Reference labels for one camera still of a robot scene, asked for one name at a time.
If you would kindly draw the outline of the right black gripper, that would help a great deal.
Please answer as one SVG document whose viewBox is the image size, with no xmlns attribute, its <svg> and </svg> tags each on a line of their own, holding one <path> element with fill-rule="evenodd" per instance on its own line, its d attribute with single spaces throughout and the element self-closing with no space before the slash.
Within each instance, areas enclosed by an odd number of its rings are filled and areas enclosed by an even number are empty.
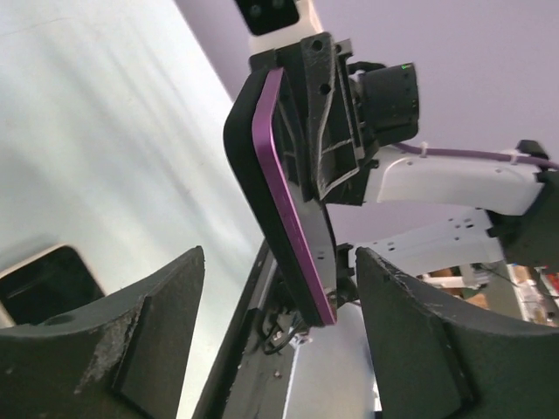
<svg viewBox="0 0 559 419">
<path fill-rule="evenodd" d="M 365 202 L 382 148 L 418 134 L 418 77 L 412 62 L 349 62 L 351 42 L 326 31 L 300 42 L 303 122 L 287 71 L 280 67 L 280 160 L 302 202 Z"/>
</svg>

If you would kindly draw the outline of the large black phone case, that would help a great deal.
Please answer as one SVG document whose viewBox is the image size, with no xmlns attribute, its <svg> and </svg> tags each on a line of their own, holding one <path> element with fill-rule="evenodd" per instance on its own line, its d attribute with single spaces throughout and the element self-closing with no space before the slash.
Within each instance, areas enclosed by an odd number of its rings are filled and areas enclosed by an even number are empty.
<svg viewBox="0 0 559 419">
<path fill-rule="evenodd" d="M 269 240 L 266 238 L 266 231 L 261 226 L 261 223 L 264 221 L 265 215 L 271 216 L 274 222 L 277 222 L 279 219 L 277 214 L 273 212 L 271 196 L 265 185 L 252 144 L 252 119 L 264 84 L 265 75 L 269 70 L 272 69 L 260 69 L 253 72 L 242 87 L 224 124 L 224 149 L 231 169 L 237 178 L 240 188 L 243 190 L 245 199 L 249 203 L 252 213 L 256 217 L 259 227 L 274 255 Z M 279 263 L 278 267 L 289 291 L 288 283 L 280 269 Z"/>
</svg>

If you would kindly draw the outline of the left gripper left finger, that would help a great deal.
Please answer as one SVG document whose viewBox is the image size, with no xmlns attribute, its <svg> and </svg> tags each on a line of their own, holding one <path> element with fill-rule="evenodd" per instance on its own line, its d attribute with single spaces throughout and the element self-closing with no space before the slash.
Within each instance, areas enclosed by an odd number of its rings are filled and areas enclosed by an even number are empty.
<svg viewBox="0 0 559 419">
<path fill-rule="evenodd" d="M 146 278 L 1 331 L 3 418 L 175 418 L 204 284 L 197 246 Z"/>
</svg>

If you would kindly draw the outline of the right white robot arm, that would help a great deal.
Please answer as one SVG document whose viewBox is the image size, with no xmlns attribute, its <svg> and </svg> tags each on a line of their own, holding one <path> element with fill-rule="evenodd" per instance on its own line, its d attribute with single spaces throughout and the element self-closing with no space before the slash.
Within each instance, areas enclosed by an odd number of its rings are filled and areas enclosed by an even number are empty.
<svg viewBox="0 0 559 419">
<path fill-rule="evenodd" d="M 558 268 L 558 166 L 536 141 L 508 152 L 411 145 L 419 129 L 412 63 L 355 61 L 327 32 L 273 50 L 299 114 L 298 175 L 322 203 L 423 202 L 469 209 L 374 243 L 406 271 L 507 260 Z"/>
</svg>

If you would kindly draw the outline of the purple-edged phone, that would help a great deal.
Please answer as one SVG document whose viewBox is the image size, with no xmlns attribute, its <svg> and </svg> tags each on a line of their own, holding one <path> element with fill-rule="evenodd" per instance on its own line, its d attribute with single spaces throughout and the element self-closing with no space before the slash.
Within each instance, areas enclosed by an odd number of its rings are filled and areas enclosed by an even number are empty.
<svg viewBox="0 0 559 419">
<path fill-rule="evenodd" d="M 337 321 L 334 238 L 324 205 L 302 202 L 282 167 L 280 81 L 279 68 L 267 71 L 252 119 L 254 152 L 279 219 L 265 215 L 261 226 L 303 319 L 309 326 L 330 326 Z"/>
</svg>

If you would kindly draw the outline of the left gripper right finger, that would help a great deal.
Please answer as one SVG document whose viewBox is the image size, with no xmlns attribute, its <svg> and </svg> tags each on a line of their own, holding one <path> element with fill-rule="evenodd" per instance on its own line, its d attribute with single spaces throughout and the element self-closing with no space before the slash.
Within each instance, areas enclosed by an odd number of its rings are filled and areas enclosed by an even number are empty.
<svg viewBox="0 0 559 419">
<path fill-rule="evenodd" d="M 558 330 L 474 306 L 356 253 L 384 418 L 556 418 Z"/>
</svg>

